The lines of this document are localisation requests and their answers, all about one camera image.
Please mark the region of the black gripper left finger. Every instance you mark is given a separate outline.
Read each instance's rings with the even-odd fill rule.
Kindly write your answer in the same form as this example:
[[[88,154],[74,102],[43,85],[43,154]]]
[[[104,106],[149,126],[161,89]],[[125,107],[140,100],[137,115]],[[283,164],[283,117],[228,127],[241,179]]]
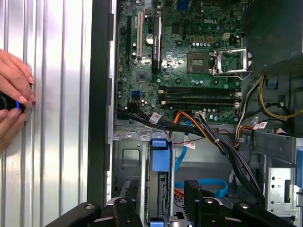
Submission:
[[[48,227],[142,227],[139,208],[140,181],[125,181],[121,196],[112,198],[105,207],[83,202],[61,215]]]

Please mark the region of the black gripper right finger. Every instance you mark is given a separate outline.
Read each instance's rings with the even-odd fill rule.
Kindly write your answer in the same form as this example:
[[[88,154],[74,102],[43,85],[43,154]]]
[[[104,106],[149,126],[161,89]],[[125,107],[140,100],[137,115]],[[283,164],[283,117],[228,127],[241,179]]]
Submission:
[[[184,181],[184,206],[194,227],[292,227],[293,224],[253,203],[226,207],[197,180]]]

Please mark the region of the person's hand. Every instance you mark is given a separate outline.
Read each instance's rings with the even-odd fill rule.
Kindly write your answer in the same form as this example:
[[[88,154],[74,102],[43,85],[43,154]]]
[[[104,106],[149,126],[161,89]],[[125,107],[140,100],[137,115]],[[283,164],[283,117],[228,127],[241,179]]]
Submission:
[[[10,145],[22,130],[36,101],[31,85],[34,78],[30,68],[18,57],[0,51],[0,91],[23,104],[28,111],[22,113],[16,108],[0,112],[0,152]]]

